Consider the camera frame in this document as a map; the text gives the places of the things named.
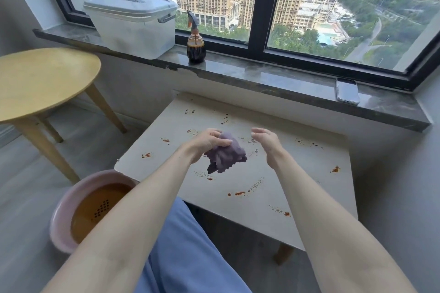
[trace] smartphone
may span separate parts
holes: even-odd
[[[356,82],[349,79],[336,79],[336,99],[341,102],[358,105],[359,92]]]

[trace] person's left hand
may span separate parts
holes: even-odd
[[[221,130],[206,129],[199,135],[183,144],[183,147],[192,156],[191,163],[196,163],[200,157],[214,146],[229,146],[232,140],[220,139]]]

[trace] storage box lid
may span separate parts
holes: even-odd
[[[125,16],[153,16],[163,11],[174,11],[178,7],[172,0],[86,0],[84,9]]]

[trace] table leg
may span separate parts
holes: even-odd
[[[55,128],[52,126],[51,123],[49,123],[49,121],[46,118],[39,115],[36,116],[36,118],[41,124],[43,124],[47,132],[49,132],[49,134],[52,136],[53,139],[55,139],[57,143],[62,143],[64,141],[64,139],[59,135],[57,130],[55,130]]]
[[[101,95],[99,90],[96,88],[95,84],[91,84],[85,92],[87,95],[91,98],[93,102],[102,110],[102,112],[107,116],[110,121],[116,125],[118,129],[122,133],[126,133],[127,129],[122,124],[122,122],[119,120],[119,118],[116,116],[116,114],[113,112],[111,107],[108,105],[104,97]]]
[[[72,183],[80,180],[67,161],[46,138],[32,118],[20,118],[11,122],[45,157],[52,162]]]
[[[278,265],[282,265],[294,253],[295,248],[285,243],[280,243],[277,253],[274,255],[274,261]]]

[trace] window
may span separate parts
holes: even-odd
[[[84,0],[57,0],[69,22],[93,26]],[[208,50],[411,91],[440,60],[440,0],[176,0]]]

